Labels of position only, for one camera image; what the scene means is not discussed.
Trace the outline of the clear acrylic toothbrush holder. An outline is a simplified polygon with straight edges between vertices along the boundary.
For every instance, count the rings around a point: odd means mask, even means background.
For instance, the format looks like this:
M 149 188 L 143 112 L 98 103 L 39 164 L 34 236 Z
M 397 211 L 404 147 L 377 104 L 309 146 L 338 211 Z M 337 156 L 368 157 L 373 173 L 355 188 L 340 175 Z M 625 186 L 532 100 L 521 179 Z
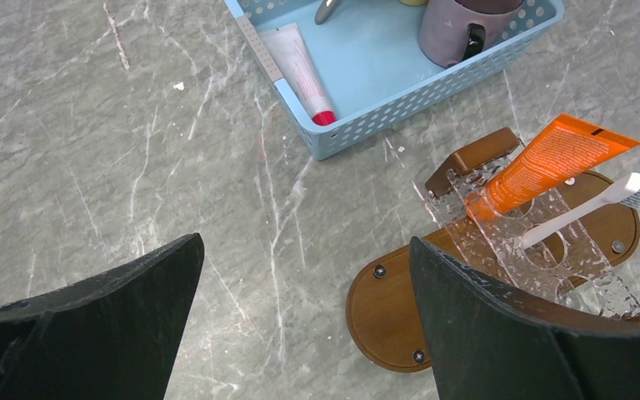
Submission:
M 553 303 L 605 318 L 640 319 L 640 301 L 616 272 L 640 238 L 640 173 L 586 171 L 507 213 L 476 219 L 488 183 L 523 142 L 508 128 L 450 154 L 427 179 L 437 245 L 471 268 Z

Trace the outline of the blue plastic basket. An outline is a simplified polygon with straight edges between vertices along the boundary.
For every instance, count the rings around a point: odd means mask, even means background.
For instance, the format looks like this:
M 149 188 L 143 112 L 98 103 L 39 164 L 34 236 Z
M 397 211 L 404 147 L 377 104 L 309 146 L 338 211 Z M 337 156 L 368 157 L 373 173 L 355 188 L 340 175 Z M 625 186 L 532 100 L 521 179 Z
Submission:
M 230 1 L 258 64 L 274 85 L 313 157 L 323 160 L 410 118 L 509 67 L 563 18 L 559 1 L 527 1 L 485 52 L 450 68 L 429 61 L 418 45 L 420 7 L 397 1 L 342 1 L 316 24 L 316 1 Z M 279 71 L 260 33 L 298 26 L 337 121 L 314 123 Z

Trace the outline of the white toothbrush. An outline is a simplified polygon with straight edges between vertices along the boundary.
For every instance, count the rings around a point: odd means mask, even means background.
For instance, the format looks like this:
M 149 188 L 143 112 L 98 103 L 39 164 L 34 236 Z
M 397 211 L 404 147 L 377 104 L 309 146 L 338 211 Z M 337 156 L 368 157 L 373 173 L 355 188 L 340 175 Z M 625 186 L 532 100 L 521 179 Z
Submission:
M 619 178 L 583 204 L 526 231 L 521 236 L 520 245 L 522 248 L 530 248 L 579 218 L 615 203 L 640 210 L 640 173 L 631 172 Z

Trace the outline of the brown oval wooden tray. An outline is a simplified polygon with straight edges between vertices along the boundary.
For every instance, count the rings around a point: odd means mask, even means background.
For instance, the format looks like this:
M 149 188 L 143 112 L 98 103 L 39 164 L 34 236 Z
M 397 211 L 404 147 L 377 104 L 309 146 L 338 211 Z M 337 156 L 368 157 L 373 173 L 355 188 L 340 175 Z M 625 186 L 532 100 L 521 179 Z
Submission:
M 573 186 L 556 189 L 572 208 L 594 197 L 613 181 L 587 171 L 575 178 Z M 613 265 L 630 258 L 640 238 L 638 211 L 620 204 L 607 205 L 580 220 L 584 229 Z M 424 237 L 449 254 L 464 258 L 445 227 Z M 507 270 L 497 264 L 493 250 L 483 237 L 475 238 L 478 261 L 475 269 L 513 284 Z M 400 247 L 370 262 L 354 278 L 347 295 L 347 326 L 353 341 L 373 363 L 398 373 L 414 373 L 431 366 L 418 316 L 410 278 L 409 246 Z

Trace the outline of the grey toothbrush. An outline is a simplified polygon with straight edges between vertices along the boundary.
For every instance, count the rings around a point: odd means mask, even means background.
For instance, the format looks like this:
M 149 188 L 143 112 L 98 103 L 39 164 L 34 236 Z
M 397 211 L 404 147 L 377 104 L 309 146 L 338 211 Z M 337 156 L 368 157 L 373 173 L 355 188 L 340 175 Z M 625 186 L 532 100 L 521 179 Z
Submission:
M 340 3 L 340 0 L 322 0 L 316 11 L 314 22 L 317 25 L 324 24 L 334 14 Z

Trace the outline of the yellow mug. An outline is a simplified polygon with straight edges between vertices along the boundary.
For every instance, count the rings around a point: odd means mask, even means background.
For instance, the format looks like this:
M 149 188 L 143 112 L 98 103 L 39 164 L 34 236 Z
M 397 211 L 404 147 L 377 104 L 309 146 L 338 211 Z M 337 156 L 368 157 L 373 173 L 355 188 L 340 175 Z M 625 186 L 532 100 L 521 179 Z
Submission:
M 398 0 L 401 4 L 409 7 L 421 7 L 428 3 L 428 0 Z

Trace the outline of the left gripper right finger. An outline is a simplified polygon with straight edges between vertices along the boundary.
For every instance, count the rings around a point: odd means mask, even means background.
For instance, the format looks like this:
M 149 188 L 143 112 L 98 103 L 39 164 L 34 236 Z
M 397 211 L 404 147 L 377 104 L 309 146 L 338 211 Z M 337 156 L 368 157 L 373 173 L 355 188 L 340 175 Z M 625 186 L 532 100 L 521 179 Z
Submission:
M 640 399 L 640 323 L 549 302 L 419 237 L 410 275 L 442 399 Z

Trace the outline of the white red toothpaste tube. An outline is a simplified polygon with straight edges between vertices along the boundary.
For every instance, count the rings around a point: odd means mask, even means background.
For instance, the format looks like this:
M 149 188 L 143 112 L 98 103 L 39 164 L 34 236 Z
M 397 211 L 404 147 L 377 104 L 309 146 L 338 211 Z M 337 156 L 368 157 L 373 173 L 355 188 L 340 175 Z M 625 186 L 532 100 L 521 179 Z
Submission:
M 260 33 L 262 42 L 302 104 L 318 126 L 328 126 L 338 119 L 332 102 L 319 79 L 296 23 Z

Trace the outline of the orange toothpaste tube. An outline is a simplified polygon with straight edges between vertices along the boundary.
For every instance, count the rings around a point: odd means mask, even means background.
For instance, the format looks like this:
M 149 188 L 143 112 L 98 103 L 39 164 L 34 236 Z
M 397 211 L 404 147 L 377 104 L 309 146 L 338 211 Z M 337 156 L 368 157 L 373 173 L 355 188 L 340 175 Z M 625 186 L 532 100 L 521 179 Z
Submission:
M 467 215 L 475 221 L 505 215 L 639 144 L 637 139 L 562 113 L 479 193 L 467 198 Z

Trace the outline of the purple mug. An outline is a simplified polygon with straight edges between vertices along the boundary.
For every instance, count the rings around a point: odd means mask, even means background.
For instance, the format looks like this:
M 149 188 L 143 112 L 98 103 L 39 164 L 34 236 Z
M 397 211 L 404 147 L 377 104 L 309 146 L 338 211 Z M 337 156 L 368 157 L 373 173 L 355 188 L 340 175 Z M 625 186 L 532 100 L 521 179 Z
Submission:
M 419 47 L 430 61 L 450 68 L 489 49 L 523 4 L 523 0 L 430 0 L 419 28 Z

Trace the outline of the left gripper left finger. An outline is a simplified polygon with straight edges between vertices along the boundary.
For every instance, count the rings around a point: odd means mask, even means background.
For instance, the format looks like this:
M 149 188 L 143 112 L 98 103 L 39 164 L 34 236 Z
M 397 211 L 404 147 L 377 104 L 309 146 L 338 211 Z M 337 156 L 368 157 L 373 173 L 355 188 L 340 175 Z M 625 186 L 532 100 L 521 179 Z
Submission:
M 0 307 L 0 399 L 161 399 L 203 270 L 184 235 Z

